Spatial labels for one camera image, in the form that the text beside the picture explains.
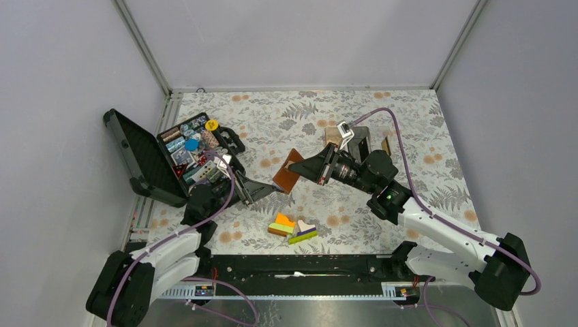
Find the brown leather card holder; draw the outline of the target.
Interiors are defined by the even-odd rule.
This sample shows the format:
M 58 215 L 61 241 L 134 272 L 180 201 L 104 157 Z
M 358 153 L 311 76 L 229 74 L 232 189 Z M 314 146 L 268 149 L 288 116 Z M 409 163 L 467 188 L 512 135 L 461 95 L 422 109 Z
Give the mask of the brown leather card holder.
M 274 185 L 284 194 L 290 194 L 300 178 L 299 174 L 291 172 L 288 168 L 300 161 L 303 161 L 302 155 L 296 149 L 291 149 L 285 162 L 273 177 Z

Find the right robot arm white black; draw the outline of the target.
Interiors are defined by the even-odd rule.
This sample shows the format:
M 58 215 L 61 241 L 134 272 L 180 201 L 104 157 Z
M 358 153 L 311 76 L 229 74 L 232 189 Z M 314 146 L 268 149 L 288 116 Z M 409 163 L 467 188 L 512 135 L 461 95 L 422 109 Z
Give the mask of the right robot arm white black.
M 407 281 L 416 274 L 459 283 L 502 311 L 512 310 L 523 295 L 531 265 L 520 237 L 471 228 L 427 205 L 395 180 L 398 169 L 386 151 L 372 151 L 359 163 L 330 143 L 317 155 L 289 164 L 288 170 L 319 185 L 333 179 L 368 193 L 367 206 L 377 218 L 445 247 L 435 251 L 404 243 L 403 254 L 391 262 L 397 279 Z

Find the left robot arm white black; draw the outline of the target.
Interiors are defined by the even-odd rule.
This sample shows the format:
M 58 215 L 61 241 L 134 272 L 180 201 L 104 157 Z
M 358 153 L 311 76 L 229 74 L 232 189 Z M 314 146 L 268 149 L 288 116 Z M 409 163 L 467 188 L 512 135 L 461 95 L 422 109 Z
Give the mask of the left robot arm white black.
M 137 326 L 151 303 L 178 281 L 208 277 L 212 263 L 197 254 L 204 242 L 200 229 L 214 229 L 214 218 L 237 202 L 253 204 L 281 190 L 274 184 L 253 181 L 242 172 L 232 176 L 220 184 L 193 184 L 181 225 L 166 238 L 133 252 L 111 253 L 85 309 L 108 326 Z

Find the orange green brown card stack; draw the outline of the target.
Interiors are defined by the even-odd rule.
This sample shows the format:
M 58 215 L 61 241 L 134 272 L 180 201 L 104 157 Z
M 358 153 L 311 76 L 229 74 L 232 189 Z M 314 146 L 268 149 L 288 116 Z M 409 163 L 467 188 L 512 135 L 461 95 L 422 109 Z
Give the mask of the orange green brown card stack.
M 269 224 L 267 232 L 270 234 L 287 237 L 292 235 L 296 223 L 287 216 L 278 213 L 273 223 Z

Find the white purple green card stack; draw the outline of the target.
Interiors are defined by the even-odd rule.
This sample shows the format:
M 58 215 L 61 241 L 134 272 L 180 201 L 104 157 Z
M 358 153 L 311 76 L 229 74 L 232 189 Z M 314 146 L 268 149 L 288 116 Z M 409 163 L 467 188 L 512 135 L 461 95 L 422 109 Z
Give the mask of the white purple green card stack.
M 313 224 L 305 223 L 303 220 L 297 221 L 299 231 L 297 234 L 288 239 L 288 244 L 293 245 L 304 240 L 311 239 L 318 235 L 317 227 Z

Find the floral patterned table mat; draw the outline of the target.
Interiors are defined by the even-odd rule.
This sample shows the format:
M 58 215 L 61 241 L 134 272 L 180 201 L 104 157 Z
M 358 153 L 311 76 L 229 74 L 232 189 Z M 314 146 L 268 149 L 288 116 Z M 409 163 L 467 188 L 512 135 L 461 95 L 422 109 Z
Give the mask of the floral patterned table mat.
M 201 112 L 239 135 L 245 145 L 239 161 L 249 178 L 263 183 L 272 181 L 291 149 L 304 157 L 315 155 L 325 146 L 326 127 L 370 113 L 364 126 L 371 148 L 390 145 L 400 169 L 397 180 L 403 185 L 412 181 L 421 200 L 470 227 L 479 226 L 434 91 L 184 93 L 163 128 Z M 368 198 L 337 181 L 319 186 L 300 180 L 290 194 L 272 193 L 251 206 L 225 210 L 207 246 L 220 255 L 386 254 L 405 240 L 439 249 L 416 230 L 376 218 Z M 292 235 L 267 232 L 278 213 L 296 223 Z M 298 220 L 315 225 L 318 235 L 289 245 L 299 231 Z

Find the yellow poker chip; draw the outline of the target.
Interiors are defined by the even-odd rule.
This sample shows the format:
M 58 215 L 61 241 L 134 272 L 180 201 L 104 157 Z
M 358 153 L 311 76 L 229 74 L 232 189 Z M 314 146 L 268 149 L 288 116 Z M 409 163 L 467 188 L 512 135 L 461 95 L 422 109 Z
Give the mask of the yellow poker chip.
M 216 131 L 219 128 L 219 122 L 215 119 L 210 119 L 205 123 L 204 128 L 210 132 Z

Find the blue poker chip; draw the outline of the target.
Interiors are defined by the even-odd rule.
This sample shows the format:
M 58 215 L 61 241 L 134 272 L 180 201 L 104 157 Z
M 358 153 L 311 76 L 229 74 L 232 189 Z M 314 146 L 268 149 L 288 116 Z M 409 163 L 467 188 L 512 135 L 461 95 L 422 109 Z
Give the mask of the blue poker chip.
M 196 151 L 199 147 L 199 141 L 193 138 L 186 140 L 184 147 L 187 151 Z

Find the black poker chip case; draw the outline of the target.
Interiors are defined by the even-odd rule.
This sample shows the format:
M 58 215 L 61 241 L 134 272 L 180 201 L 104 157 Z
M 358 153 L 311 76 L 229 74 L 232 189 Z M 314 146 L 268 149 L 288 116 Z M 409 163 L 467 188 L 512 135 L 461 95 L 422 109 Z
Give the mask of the black poker chip case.
M 222 125 L 216 131 L 206 130 L 208 120 L 209 116 L 201 112 L 154 135 L 114 108 L 103 115 L 130 174 L 132 191 L 176 208 L 185 206 L 189 188 L 211 173 L 208 151 L 231 155 L 232 169 L 245 170 L 237 159 L 245 150 L 240 138 Z M 187 151 L 185 141 L 192 138 L 199 141 L 199 147 Z

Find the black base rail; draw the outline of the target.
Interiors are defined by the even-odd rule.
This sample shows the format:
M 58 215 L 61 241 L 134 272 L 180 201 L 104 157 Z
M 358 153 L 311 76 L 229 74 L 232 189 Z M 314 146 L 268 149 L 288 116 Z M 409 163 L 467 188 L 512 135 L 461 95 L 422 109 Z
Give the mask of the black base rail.
M 390 255 L 211 255 L 197 277 L 214 277 L 247 296 L 373 296 L 382 284 L 427 279 Z

